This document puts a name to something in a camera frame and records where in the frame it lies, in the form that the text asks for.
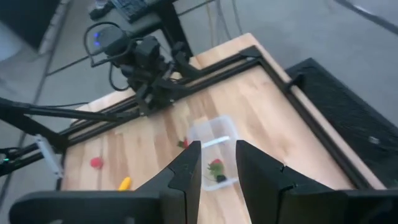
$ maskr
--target plastic box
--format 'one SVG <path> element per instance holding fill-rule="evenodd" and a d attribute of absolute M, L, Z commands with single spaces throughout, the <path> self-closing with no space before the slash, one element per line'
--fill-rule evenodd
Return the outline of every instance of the plastic box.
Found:
<path fill-rule="evenodd" d="M 187 140 L 201 142 L 201 183 L 205 190 L 216 190 L 238 181 L 235 148 L 238 134 L 229 116 L 219 116 L 190 128 Z M 224 165 L 226 180 L 217 183 L 210 174 L 209 164 L 219 159 Z"/>

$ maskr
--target wooden table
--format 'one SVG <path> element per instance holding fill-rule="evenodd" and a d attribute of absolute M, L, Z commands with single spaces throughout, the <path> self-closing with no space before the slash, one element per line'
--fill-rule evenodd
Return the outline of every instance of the wooden table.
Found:
<path fill-rule="evenodd" d="M 251 45 L 258 46 L 279 75 L 285 81 L 289 80 L 251 34 L 197 55 L 191 63 L 203 68 Z M 380 181 L 307 97 L 297 87 L 292 91 L 372 186 L 383 189 Z M 98 111 L 132 94 L 130 90 L 111 93 L 81 110 Z M 115 190 L 127 176 L 133 179 L 132 189 L 136 189 L 181 153 L 176 145 L 190 126 L 222 114 L 231 117 L 241 139 L 285 165 L 333 189 L 353 188 L 271 78 L 263 69 L 255 67 L 184 98 L 150 118 L 135 119 L 69 148 L 62 190 Z M 96 156 L 104 159 L 101 170 L 90 167 L 90 159 Z M 212 192 L 202 190 L 198 222 L 249 223 L 239 184 Z"/>

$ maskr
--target gray floor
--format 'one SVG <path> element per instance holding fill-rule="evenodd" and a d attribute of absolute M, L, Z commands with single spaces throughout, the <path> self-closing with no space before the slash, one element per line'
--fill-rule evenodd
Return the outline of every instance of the gray floor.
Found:
<path fill-rule="evenodd" d="M 182 12 L 202 1 L 179 0 L 175 6 L 178 12 Z M 232 36 L 237 37 L 239 32 L 231 1 L 221 2 Z M 73 1 L 50 70 L 85 56 L 81 39 L 83 31 L 92 24 L 86 16 L 91 3 L 92 0 Z M 398 125 L 397 36 L 332 0 L 237 0 L 237 5 L 244 32 L 251 32 L 283 67 L 287 68 L 308 57 L 315 58 L 336 78 Z M 210 7 L 216 26 L 215 4 L 211 3 Z M 398 14 L 393 13 L 394 9 L 396 7 L 384 7 L 383 13 L 398 19 Z M 119 22 L 124 28 L 129 28 L 129 24 L 116 12 L 112 12 L 106 20 Z M 206 7 L 189 12 L 180 20 L 195 54 L 211 48 Z M 165 45 L 160 31 L 154 35 Z M 219 36 L 220 42 L 227 40 L 225 35 Z M 24 47 L 15 57 L 0 62 L 0 96 L 32 102 L 47 57 L 38 57 Z M 111 93 L 107 72 L 106 65 L 92 69 L 88 62 L 83 62 L 48 77 L 38 104 L 91 101 Z M 117 71 L 114 77 L 118 85 L 124 84 L 123 77 Z M 69 124 L 67 119 L 35 119 L 56 131 Z M 17 144 L 20 136 L 17 129 L 1 123 L 0 133 L 0 147 Z M 30 142 L 31 138 L 27 138 L 25 144 Z M 52 190 L 54 187 L 55 178 L 43 161 L 16 171 L 0 211 L 0 223 L 7 223 L 7 212 L 15 199 L 28 192 Z"/>

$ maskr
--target desk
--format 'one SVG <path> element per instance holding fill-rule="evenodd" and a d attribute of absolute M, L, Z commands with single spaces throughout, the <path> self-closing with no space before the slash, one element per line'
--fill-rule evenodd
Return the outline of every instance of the desk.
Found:
<path fill-rule="evenodd" d="M 251 35 L 231 40 L 191 59 L 203 68 L 239 50 L 256 45 L 284 80 L 288 76 Z M 384 186 L 361 162 L 301 91 L 294 93 L 312 112 L 355 166 L 376 189 Z M 81 110 L 98 111 L 132 95 L 115 92 Z M 250 142 L 285 165 L 333 189 L 352 189 L 349 180 L 285 99 L 264 70 L 254 67 L 206 90 L 184 98 L 173 107 L 114 128 L 68 149 L 62 190 L 115 190 L 123 178 L 133 179 L 136 189 L 181 153 L 177 142 L 188 128 L 201 121 L 227 114 L 241 139 Z M 101 156 L 102 170 L 90 167 Z M 239 184 L 213 192 L 201 191 L 199 223 L 249 223 Z"/>

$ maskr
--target keyboard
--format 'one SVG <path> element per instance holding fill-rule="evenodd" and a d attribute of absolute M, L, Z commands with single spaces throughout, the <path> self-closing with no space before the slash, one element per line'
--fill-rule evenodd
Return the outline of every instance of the keyboard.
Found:
<path fill-rule="evenodd" d="M 144 16 L 149 8 L 144 0 L 111 0 L 119 13 L 129 22 Z"/>

